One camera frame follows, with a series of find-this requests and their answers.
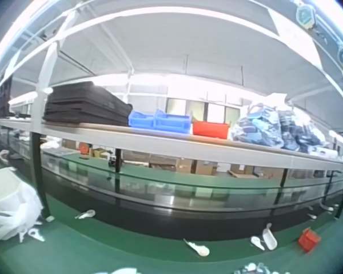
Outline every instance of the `blue fabric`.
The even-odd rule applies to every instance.
[[[247,117],[240,119],[234,126],[233,138],[245,143],[283,147],[277,111],[264,104],[253,106]]]

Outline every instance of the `ceiling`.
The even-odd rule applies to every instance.
[[[282,9],[282,1],[262,1]],[[60,3],[54,7],[64,10]],[[159,5],[199,7],[224,12],[262,26],[278,35],[267,9],[247,0],[98,0],[84,9],[76,24],[99,15],[135,7]],[[285,4],[291,17],[294,6]],[[58,11],[49,13],[54,18]],[[54,24],[46,30],[50,36]],[[336,49],[329,41],[325,50]],[[65,40],[51,84],[86,76],[127,72],[172,72],[202,76],[241,85],[260,94],[287,93],[289,98],[324,124],[343,130],[343,98],[307,60],[281,42],[217,18],[190,14],[149,14],[117,18],[76,33]],[[343,89],[343,75],[316,45],[323,69]],[[46,51],[27,62],[15,74],[14,94],[33,90]]]

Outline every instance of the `storage box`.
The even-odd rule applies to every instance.
[[[138,151],[122,150],[122,158],[124,161],[143,162],[143,163],[150,162],[149,153],[138,152]]]
[[[300,238],[298,239],[299,245],[305,252],[312,251],[321,241],[321,238],[310,228],[304,230]]]
[[[244,164],[232,164],[231,169],[232,172],[235,174],[253,174],[254,167],[253,166],[246,166]]]
[[[151,154],[150,155],[150,164],[175,166],[177,163],[177,159],[178,158],[170,157],[170,156]]]
[[[281,180],[284,175],[283,168],[271,167],[256,167],[254,173],[264,179]],[[289,170],[287,179],[312,179],[314,178],[314,170]]]
[[[193,160],[180,158],[177,159],[176,171],[180,173],[191,173]]]
[[[154,116],[156,130],[188,134],[191,123],[189,116],[166,114],[162,110],[157,110]]]
[[[209,123],[195,120],[193,122],[193,135],[227,139],[229,128],[229,124]]]
[[[209,161],[197,161],[196,174],[212,175],[217,163]]]
[[[106,152],[103,148],[96,148],[93,150],[93,155],[95,158],[107,158],[107,156],[103,156],[102,153]]]
[[[129,116],[129,126],[153,130],[154,114],[144,114],[133,110]]]
[[[76,150],[76,141],[64,139],[62,140],[62,146]]]

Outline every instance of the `stack of black foam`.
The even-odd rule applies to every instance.
[[[131,106],[93,82],[53,87],[44,120],[62,123],[94,123],[128,126]]]

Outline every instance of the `clear plastic bag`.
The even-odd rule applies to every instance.
[[[239,119],[232,130],[234,140],[281,148],[281,125],[275,108],[263,103],[251,105],[247,117]]]
[[[284,110],[278,112],[281,122],[281,133],[284,141],[283,148],[291,151],[298,151],[299,144],[296,141],[298,134],[298,118],[292,110]]]
[[[298,127],[296,141],[300,145],[301,152],[309,153],[310,146],[323,147],[325,145],[325,136],[312,122],[308,122]]]
[[[0,189],[0,240],[7,240],[24,229],[32,228],[43,209],[37,192],[30,185],[11,182],[5,190],[4,193]]]
[[[293,110],[279,111],[282,138],[287,150],[308,153],[310,146],[324,146],[325,136],[307,116]]]

